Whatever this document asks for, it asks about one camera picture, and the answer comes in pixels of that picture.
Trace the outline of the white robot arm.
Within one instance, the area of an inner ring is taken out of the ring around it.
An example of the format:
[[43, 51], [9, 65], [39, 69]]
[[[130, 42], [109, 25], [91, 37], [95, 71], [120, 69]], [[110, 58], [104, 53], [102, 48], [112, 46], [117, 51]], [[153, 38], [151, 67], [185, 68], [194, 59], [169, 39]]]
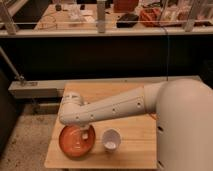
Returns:
[[194, 79], [178, 79], [120, 93], [87, 105], [69, 92], [62, 98], [64, 125], [128, 116], [157, 115], [159, 171], [213, 171], [213, 89]]

